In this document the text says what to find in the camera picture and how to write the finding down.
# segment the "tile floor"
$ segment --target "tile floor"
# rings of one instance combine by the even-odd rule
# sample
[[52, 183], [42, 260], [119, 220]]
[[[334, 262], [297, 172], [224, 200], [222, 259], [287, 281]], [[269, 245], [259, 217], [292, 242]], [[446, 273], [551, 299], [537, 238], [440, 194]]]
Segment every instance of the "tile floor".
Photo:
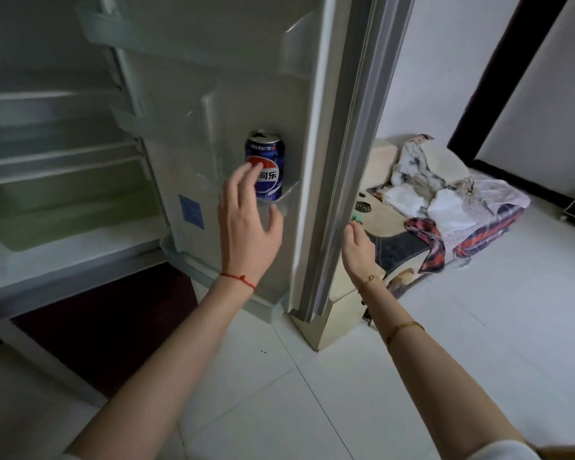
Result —
[[[556, 216], [536, 200], [471, 265], [402, 299], [535, 443], [575, 442], [575, 228]], [[0, 459], [59, 453], [95, 411], [0, 347]], [[160, 458], [438, 455], [375, 331], [315, 353], [288, 317], [241, 312]]]

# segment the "can lid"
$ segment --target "can lid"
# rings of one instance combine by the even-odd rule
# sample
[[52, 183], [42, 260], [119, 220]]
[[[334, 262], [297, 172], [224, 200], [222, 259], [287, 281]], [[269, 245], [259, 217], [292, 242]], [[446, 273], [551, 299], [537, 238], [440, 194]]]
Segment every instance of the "can lid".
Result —
[[249, 133], [249, 139], [256, 143], [277, 143], [281, 140], [277, 134], [266, 132], [263, 129]]

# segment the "soda can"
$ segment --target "soda can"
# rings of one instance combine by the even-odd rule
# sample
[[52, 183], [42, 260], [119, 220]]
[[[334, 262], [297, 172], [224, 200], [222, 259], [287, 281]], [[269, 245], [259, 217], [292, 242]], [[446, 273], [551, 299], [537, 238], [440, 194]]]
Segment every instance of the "soda can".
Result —
[[245, 142], [245, 161], [252, 166], [262, 163], [262, 171], [256, 181], [259, 199], [277, 200], [281, 197], [285, 152], [283, 140], [277, 134], [264, 130], [249, 133]]

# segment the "person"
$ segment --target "person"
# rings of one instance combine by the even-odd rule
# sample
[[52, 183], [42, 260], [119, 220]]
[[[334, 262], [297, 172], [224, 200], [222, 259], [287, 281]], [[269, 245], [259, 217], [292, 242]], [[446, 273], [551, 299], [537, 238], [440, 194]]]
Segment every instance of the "person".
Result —
[[[228, 325], [281, 245], [283, 217], [276, 206], [270, 207], [267, 231], [260, 222], [254, 191], [260, 171], [260, 164], [244, 164], [224, 184], [218, 219], [226, 275], [102, 407], [64, 459], [149, 460], [158, 454]], [[374, 277], [375, 248], [357, 223], [345, 227], [342, 258], [441, 458], [538, 458], [476, 381]]]

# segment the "red bracelet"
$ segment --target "red bracelet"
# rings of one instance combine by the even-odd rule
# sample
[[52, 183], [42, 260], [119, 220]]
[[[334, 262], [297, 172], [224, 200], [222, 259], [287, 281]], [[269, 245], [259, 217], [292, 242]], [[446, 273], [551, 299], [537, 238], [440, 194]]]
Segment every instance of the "red bracelet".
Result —
[[256, 287], [252, 283], [246, 281], [244, 275], [235, 276], [234, 274], [222, 273], [220, 274], [220, 276], [226, 276], [227, 278], [237, 279], [238, 281], [241, 281], [243, 284], [247, 284], [249, 287], [251, 287], [254, 290], [254, 292], [256, 291]]

